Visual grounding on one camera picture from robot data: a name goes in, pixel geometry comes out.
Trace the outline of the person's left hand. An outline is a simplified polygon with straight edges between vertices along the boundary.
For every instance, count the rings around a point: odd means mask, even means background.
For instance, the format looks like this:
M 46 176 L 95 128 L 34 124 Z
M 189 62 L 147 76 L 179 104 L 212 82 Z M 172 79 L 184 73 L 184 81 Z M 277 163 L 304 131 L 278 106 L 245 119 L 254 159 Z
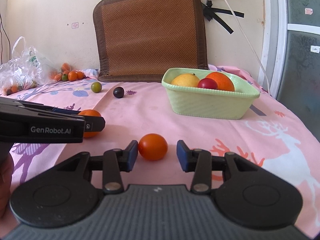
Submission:
M 5 214 L 7 203 L 10 198 L 10 187 L 12 174 L 14 170 L 14 161 L 11 154 L 8 154 L 4 163 L 1 164 L 1 182 L 0 182 L 0 217 Z

